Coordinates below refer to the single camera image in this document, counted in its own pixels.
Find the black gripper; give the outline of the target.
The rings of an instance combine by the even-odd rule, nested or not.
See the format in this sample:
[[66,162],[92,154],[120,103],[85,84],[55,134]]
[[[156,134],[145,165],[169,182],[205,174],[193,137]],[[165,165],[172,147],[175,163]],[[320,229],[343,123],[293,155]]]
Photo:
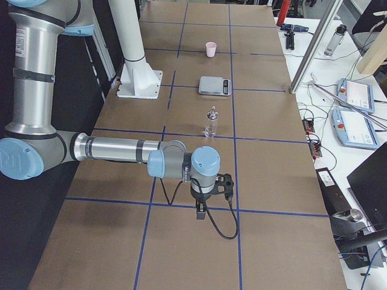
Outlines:
[[208,194],[196,192],[195,190],[191,191],[191,195],[195,198],[195,206],[197,212],[197,219],[205,219],[206,217],[206,207],[204,203],[208,200]]

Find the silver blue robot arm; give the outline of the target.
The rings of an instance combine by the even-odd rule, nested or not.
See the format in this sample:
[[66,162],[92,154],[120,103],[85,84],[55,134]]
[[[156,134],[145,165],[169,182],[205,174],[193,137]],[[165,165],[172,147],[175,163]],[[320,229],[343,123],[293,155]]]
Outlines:
[[16,23],[14,106],[1,140],[1,173],[11,179],[39,176],[59,164],[86,159],[146,164],[150,176],[190,183],[197,218],[209,215],[207,200],[225,181],[220,155],[202,146],[188,152],[180,141],[93,137],[58,131],[51,124],[57,39],[94,32],[91,1],[10,1]]

